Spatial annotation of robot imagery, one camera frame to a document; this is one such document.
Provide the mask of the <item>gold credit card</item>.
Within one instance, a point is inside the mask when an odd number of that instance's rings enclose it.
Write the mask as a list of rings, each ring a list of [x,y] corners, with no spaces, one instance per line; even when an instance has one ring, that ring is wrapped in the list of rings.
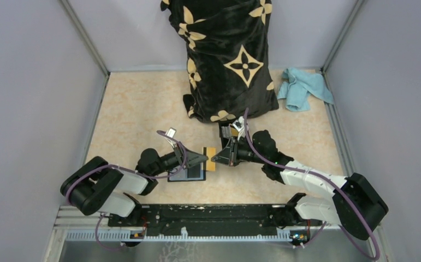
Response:
[[[204,170],[214,172],[216,171],[216,163],[211,159],[216,155],[215,147],[203,147],[203,153],[207,156],[207,160],[204,163]]]

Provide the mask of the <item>black credit card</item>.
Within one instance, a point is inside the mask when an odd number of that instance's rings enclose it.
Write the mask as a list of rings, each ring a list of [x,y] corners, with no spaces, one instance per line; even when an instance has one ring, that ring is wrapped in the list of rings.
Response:
[[[195,165],[187,170],[187,179],[191,181],[201,181],[204,179],[204,172],[200,165]]]

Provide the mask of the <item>light blue cloth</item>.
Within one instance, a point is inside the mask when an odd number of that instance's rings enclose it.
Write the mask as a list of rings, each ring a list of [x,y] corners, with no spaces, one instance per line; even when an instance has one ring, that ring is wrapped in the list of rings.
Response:
[[[287,68],[282,73],[282,80],[277,99],[285,100],[285,108],[291,112],[309,111],[310,96],[327,104],[334,104],[333,95],[328,90],[324,77],[319,73]]]

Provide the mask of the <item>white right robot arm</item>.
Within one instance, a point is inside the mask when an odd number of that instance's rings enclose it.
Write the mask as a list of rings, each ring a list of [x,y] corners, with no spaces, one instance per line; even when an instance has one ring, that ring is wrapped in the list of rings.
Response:
[[[252,143],[235,135],[234,130],[220,131],[222,150],[212,162],[226,166],[258,163],[266,177],[283,185],[302,187],[282,208],[274,221],[280,226],[300,225],[308,220],[336,224],[350,235],[367,240],[389,212],[389,207],[371,183],[361,174],[336,176],[305,166],[280,152],[267,130],[252,136]]]

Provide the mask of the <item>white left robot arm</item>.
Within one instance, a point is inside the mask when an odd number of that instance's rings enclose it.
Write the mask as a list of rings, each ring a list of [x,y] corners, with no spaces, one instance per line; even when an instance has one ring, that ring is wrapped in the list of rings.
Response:
[[[108,163],[96,156],[69,176],[60,192],[67,203],[85,216],[96,212],[118,215],[130,226],[141,222],[143,212],[135,195],[146,196],[158,185],[160,179],[170,179],[190,171],[201,170],[208,156],[181,150],[160,156],[153,148],[142,151],[135,170]]]

